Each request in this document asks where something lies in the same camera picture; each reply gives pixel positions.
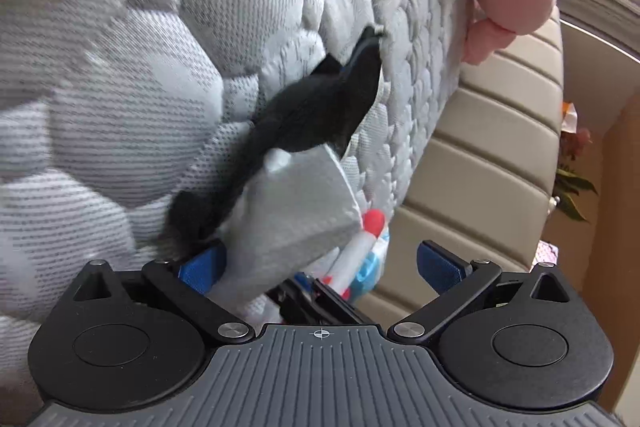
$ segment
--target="red object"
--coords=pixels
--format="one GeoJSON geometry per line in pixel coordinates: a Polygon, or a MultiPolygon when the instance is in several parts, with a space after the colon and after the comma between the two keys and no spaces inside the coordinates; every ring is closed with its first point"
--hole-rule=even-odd
{"type": "Polygon", "coordinates": [[[369,232],[376,237],[380,237],[380,234],[385,228],[385,214],[381,210],[372,208],[368,212],[365,212],[362,216],[362,227],[366,232],[369,232]]]}
{"type": "Polygon", "coordinates": [[[560,136],[560,153],[575,160],[591,143],[591,133],[585,127],[579,127],[575,133],[564,132],[560,136]]]}

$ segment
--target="metal screw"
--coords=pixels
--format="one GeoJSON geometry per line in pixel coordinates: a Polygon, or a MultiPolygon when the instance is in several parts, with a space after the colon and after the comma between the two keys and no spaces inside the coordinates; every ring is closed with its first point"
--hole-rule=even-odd
{"type": "Polygon", "coordinates": [[[424,326],[416,322],[401,322],[394,326],[396,335],[406,337],[408,339],[414,339],[415,337],[421,337],[424,335],[424,326]]]}
{"type": "Polygon", "coordinates": [[[239,322],[228,322],[218,328],[218,334],[228,339],[240,339],[248,333],[248,326],[239,322]]]}

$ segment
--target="quilted mattress cover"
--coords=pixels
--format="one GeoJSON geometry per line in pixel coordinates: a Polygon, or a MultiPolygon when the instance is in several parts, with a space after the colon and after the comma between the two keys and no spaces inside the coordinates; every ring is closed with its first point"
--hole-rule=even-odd
{"type": "Polygon", "coordinates": [[[0,423],[39,400],[26,352],[95,257],[167,255],[167,207],[233,168],[252,116],[382,28],[382,96],[341,165],[390,217],[457,86],[468,0],[0,0],[0,423]]]}

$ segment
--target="white paper towel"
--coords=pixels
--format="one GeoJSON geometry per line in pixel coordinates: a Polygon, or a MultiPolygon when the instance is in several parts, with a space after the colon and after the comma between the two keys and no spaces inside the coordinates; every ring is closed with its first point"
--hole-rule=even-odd
{"type": "Polygon", "coordinates": [[[226,224],[226,271],[209,298],[229,308],[247,303],[343,247],[361,227],[353,191],[328,146],[273,152],[226,224]]]}

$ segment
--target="white marker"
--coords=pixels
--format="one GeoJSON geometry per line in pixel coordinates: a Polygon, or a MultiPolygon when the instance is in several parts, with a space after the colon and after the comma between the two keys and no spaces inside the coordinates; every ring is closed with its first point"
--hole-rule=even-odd
{"type": "Polygon", "coordinates": [[[343,298],[348,299],[349,286],[356,277],[367,253],[373,248],[378,236],[385,228],[385,214],[372,209],[362,216],[362,230],[351,238],[347,246],[340,252],[338,259],[332,265],[329,273],[322,278],[322,282],[332,288],[343,298]]]}

